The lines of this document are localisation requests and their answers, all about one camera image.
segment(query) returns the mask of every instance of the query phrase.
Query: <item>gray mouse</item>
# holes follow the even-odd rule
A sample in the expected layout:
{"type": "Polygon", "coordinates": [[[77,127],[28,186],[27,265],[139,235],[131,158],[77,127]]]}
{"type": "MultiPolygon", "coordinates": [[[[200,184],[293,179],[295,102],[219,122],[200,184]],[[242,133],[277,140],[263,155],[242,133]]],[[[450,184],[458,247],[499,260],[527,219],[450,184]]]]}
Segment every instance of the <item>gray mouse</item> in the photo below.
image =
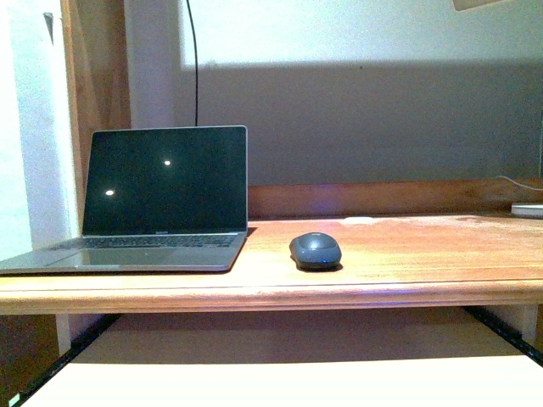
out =
{"type": "Polygon", "coordinates": [[[312,232],[298,236],[289,245],[290,255],[301,270],[337,270],[341,249],[338,242],[326,233],[312,232]]]}

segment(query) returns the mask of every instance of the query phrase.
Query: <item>desk surface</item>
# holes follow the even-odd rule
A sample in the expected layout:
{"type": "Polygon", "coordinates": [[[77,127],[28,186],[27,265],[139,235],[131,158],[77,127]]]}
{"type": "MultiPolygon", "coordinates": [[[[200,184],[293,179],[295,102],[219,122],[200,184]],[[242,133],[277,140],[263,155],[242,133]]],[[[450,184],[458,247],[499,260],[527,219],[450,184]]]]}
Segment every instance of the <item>desk surface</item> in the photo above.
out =
{"type": "Polygon", "coordinates": [[[543,220],[441,215],[249,224],[226,274],[0,278],[0,313],[348,309],[543,303],[543,220]],[[308,231],[336,237],[343,269],[289,258],[308,231]]]}

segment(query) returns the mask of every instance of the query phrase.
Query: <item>lower shelf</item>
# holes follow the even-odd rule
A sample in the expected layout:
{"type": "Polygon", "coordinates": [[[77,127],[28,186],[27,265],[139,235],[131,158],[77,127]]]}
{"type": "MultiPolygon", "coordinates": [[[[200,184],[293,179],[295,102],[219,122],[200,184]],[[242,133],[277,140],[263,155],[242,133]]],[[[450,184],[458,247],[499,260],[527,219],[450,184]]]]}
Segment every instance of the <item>lower shelf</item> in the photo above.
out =
{"type": "Polygon", "coordinates": [[[543,369],[459,308],[123,315],[25,406],[511,405],[543,369]]]}

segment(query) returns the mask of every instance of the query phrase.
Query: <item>white cable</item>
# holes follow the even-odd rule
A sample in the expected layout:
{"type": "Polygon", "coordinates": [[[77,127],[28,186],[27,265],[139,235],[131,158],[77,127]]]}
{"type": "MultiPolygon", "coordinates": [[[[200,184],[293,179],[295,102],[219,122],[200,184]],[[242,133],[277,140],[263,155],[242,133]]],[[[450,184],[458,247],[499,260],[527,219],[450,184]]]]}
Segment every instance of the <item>white cable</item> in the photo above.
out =
{"type": "Polygon", "coordinates": [[[518,186],[518,187],[522,187],[522,188],[526,188],[526,189],[531,189],[532,191],[543,191],[543,188],[536,188],[536,187],[531,187],[530,185],[521,184],[520,182],[517,182],[517,181],[515,181],[515,180],[512,180],[512,179],[509,178],[508,176],[497,176],[496,178],[503,178],[504,180],[508,180],[509,182],[512,182],[513,184],[515,184],[515,185],[518,186]]]}

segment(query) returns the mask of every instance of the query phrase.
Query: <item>laptop screen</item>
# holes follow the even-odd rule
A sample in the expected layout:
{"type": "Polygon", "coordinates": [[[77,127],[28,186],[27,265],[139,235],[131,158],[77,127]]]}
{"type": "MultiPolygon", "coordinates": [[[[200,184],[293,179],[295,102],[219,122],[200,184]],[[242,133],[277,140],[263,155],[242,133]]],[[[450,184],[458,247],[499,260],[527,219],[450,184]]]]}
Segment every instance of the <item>laptop screen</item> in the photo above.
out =
{"type": "Polygon", "coordinates": [[[246,228],[245,127],[93,134],[83,235],[246,228]]]}

